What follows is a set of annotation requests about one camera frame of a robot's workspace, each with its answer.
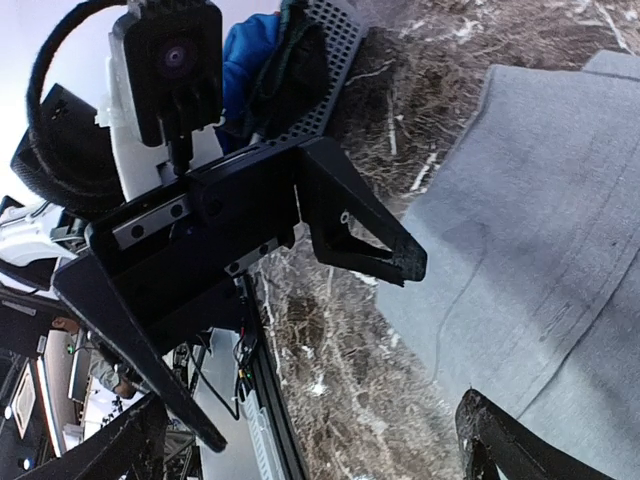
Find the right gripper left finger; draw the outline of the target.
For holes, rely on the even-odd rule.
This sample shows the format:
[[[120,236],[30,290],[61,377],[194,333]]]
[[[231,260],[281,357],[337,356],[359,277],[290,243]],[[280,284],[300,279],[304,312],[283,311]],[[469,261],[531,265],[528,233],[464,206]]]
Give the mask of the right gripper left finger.
[[[77,447],[23,479],[162,479],[168,424],[164,403],[150,393]]]

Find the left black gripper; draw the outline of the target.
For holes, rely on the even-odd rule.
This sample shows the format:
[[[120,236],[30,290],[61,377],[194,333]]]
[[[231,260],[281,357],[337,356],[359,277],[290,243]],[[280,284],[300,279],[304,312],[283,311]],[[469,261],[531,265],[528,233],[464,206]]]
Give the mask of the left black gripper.
[[[88,252],[53,275],[71,312],[217,453],[227,440],[158,350],[209,328],[257,340],[243,276],[293,244],[301,148],[301,140],[248,147],[119,207],[89,226]]]

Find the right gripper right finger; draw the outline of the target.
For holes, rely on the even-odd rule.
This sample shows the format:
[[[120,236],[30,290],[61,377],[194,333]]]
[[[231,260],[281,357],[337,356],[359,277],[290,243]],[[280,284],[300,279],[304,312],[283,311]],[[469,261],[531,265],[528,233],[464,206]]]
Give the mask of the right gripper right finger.
[[[543,441],[475,389],[462,396],[455,427],[465,479],[607,477]]]

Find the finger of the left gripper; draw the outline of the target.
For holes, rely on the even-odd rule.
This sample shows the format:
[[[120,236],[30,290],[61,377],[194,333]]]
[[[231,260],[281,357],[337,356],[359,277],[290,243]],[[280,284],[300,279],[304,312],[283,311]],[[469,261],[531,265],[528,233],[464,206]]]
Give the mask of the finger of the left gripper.
[[[298,146],[296,187],[317,260],[402,287],[425,278],[428,255],[376,198],[339,144]]]

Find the grey button shirt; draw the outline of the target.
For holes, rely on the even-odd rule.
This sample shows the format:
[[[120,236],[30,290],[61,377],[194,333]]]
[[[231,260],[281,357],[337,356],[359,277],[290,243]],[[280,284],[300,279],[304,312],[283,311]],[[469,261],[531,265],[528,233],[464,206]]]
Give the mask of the grey button shirt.
[[[446,402],[479,390],[551,445],[639,475],[639,60],[494,65],[404,227],[423,281],[377,305]]]

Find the blue printed t-shirt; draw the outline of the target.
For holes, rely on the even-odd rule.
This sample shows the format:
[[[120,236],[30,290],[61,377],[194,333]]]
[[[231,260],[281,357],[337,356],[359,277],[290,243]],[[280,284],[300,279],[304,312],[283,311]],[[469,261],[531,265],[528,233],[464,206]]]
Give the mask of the blue printed t-shirt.
[[[223,47],[223,107],[226,121],[244,113],[255,80],[278,45],[280,14],[253,14],[236,23]]]

